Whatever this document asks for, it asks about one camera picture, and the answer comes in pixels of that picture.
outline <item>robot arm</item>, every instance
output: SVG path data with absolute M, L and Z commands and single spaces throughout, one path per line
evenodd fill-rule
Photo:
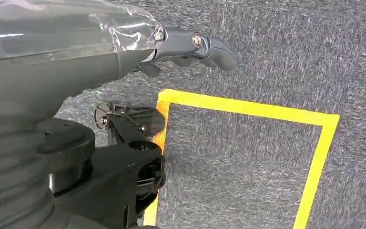
M 87 127 L 53 119 L 63 101 L 156 62 L 229 70 L 235 55 L 199 31 L 104 0 L 0 0 L 0 229 L 126 229 L 165 184 L 153 108 L 105 102 Z

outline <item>bolt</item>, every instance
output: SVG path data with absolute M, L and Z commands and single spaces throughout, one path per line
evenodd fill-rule
M 155 34 L 155 40 L 156 40 L 157 42 L 161 42 L 161 41 L 163 41 L 163 38 L 164 38 L 164 34 L 163 34 L 163 32 L 157 32 L 157 33 Z
M 101 120 L 103 125 L 106 125 L 107 124 L 107 118 L 106 117 L 103 117 Z
M 192 37 L 192 43 L 196 48 L 201 47 L 201 45 L 203 44 L 201 35 L 199 35 L 198 33 L 194 33 Z

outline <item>yellow tape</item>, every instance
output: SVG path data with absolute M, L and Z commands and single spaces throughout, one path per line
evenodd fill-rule
M 157 104 L 157 109 L 166 118 L 166 124 L 169 116 L 170 104 L 180 104 L 216 111 L 322 126 L 322 133 L 316 146 L 311 167 L 309 168 L 308 177 L 306 178 L 304 191 L 302 193 L 293 228 L 304 229 L 306 227 L 319 184 L 319 179 L 326 161 L 326 156 L 329 152 L 329 148 L 336 131 L 337 123 L 340 119 L 338 114 L 325 114 L 282 106 L 260 104 L 166 89 L 159 93 Z M 163 131 L 153 138 L 153 141 L 161 147 L 162 152 L 164 150 L 166 140 L 166 126 L 167 125 L 165 125 Z M 158 198 L 145 211 L 144 225 L 155 226 L 157 208 Z

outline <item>gray carpet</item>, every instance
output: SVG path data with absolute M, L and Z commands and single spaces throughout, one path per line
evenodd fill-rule
M 340 114 L 307 228 L 366 229 L 366 0 L 124 2 L 224 40 L 239 68 L 166 64 L 69 99 L 59 117 L 95 129 L 101 100 L 155 105 L 164 88 Z M 168 127 L 161 228 L 292 228 L 321 128 L 177 105 Z

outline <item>plastic sheet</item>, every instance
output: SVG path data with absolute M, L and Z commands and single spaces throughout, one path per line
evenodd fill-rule
M 105 0 L 0 0 L 0 59 L 156 49 L 160 34 L 162 25 L 135 6 Z

